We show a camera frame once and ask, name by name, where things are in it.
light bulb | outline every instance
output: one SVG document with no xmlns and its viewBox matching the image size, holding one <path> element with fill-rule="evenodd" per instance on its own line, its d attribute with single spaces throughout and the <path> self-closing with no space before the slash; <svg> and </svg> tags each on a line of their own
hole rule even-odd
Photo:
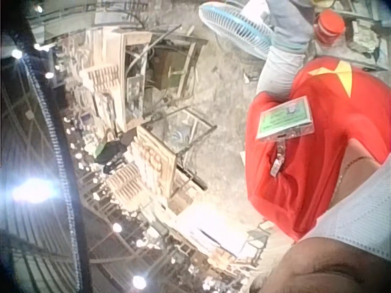
<svg viewBox="0 0 391 293">
<path fill-rule="evenodd" d="M 121 233 L 122 231 L 122 227 L 120 224 L 118 223 L 114 223 L 113 226 L 112 226 L 112 230 L 116 233 Z"/>
<path fill-rule="evenodd" d="M 147 282 L 141 276 L 134 276 L 133 277 L 133 286 L 138 290 L 143 290 L 143 289 L 145 289 L 145 287 L 147 287 Z"/>
<path fill-rule="evenodd" d="M 54 77 L 54 73 L 53 73 L 53 72 L 46 72 L 45 77 L 46 77 L 47 79 L 51 79 L 51 78 Z"/>
<path fill-rule="evenodd" d="M 14 57 L 15 59 L 21 59 L 22 56 L 23 56 L 23 53 L 22 51 L 18 50 L 18 49 L 14 49 L 12 50 L 12 53 L 11 53 L 12 57 Z"/>
<path fill-rule="evenodd" d="M 43 8 L 40 5 L 37 5 L 37 6 L 35 6 L 35 11 L 38 12 L 38 13 L 42 13 L 43 12 Z"/>
<path fill-rule="evenodd" d="M 210 290 L 210 286 L 208 285 L 208 284 L 202 284 L 202 289 L 204 290 L 204 291 L 207 291 L 207 290 Z"/>
<path fill-rule="evenodd" d="M 136 246 L 137 247 L 144 247 L 144 246 L 146 246 L 146 244 L 147 244 L 147 241 L 143 241 L 143 240 L 141 240 L 141 239 L 139 239 L 139 240 L 137 240 L 136 241 Z"/>
<path fill-rule="evenodd" d="M 94 193 L 92 194 L 92 196 L 93 196 L 93 199 L 94 199 L 94 200 L 100 201 L 100 197 L 99 197 L 99 195 L 98 195 L 96 192 L 94 192 Z"/>
<path fill-rule="evenodd" d="M 15 201 L 26 201 L 29 203 L 41 203 L 56 196 L 56 189 L 51 181 L 31 178 L 22 185 L 14 188 L 12 198 Z"/>
</svg>

lanyard clip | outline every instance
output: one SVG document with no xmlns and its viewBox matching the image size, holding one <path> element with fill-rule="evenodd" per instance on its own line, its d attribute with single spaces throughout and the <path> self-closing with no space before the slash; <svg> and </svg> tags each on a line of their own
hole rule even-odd
<svg viewBox="0 0 391 293">
<path fill-rule="evenodd" d="M 277 142 L 277 156 L 270 169 L 270 175 L 276 177 L 285 161 L 285 141 Z"/>
</svg>

concrete floor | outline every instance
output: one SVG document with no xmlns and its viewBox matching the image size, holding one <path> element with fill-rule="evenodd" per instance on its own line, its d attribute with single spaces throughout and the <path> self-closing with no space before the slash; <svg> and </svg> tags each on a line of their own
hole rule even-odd
<svg viewBox="0 0 391 293">
<path fill-rule="evenodd" d="M 200 21 L 198 6 L 179 4 L 160 18 L 161 24 L 182 24 L 183 32 L 194 25 L 192 36 L 209 41 L 197 63 L 194 97 L 188 101 L 206 120 L 217 125 L 217 130 L 195 150 L 197 174 L 208 185 L 205 196 L 197 201 L 218 210 L 231 225 L 247 231 L 254 229 L 262 216 L 247 201 L 244 165 L 239 155 L 244 150 L 246 114 L 256 88 L 256 82 L 244 83 L 243 73 L 260 72 L 263 61 L 248 62 L 254 58 L 222 41 L 220 48 L 214 33 Z"/>
</svg>

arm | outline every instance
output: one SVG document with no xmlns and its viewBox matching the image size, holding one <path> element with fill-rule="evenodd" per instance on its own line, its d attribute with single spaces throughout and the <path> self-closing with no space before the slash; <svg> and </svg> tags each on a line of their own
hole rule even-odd
<svg viewBox="0 0 391 293">
<path fill-rule="evenodd" d="M 303 66 L 312 38 L 314 8 L 310 0 L 266 0 L 274 35 L 261 72 L 257 93 L 268 92 L 279 102 L 289 97 L 291 85 Z"/>
<path fill-rule="evenodd" d="M 102 143 L 105 144 L 108 142 L 108 135 L 109 135 L 109 132 L 110 132 L 110 129 L 106 129 L 106 131 L 104 132 L 104 137 L 102 139 Z"/>
</svg>

red lid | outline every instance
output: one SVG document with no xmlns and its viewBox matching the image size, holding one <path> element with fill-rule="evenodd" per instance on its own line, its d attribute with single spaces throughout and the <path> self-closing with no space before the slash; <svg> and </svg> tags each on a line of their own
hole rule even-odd
<svg viewBox="0 0 391 293">
<path fill-rule="evenodd" d="M 332 34 L 342 34 L 345 30 L 345 22 L 337 12 L 326 9 L 319 14 L 319 23 Z"/>
</svg>

